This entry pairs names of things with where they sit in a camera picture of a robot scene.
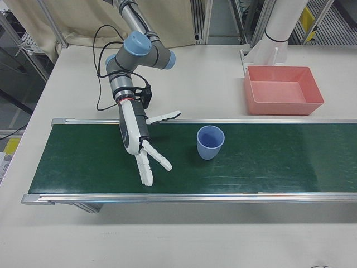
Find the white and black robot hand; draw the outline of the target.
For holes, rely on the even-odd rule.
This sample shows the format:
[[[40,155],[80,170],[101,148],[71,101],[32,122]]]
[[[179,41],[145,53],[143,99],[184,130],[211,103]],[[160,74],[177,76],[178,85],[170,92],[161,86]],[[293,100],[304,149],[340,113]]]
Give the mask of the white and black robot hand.
[[[118,102],[119,127],[126,151],[134,155],[142,184],[152,186],[153,174],[148,156],[153,157],[167,171],[171,163],[149,143],[148,125],[178,117],[181,112],[173,111],[157,117],[147,117],[140,101],[124,98]]]

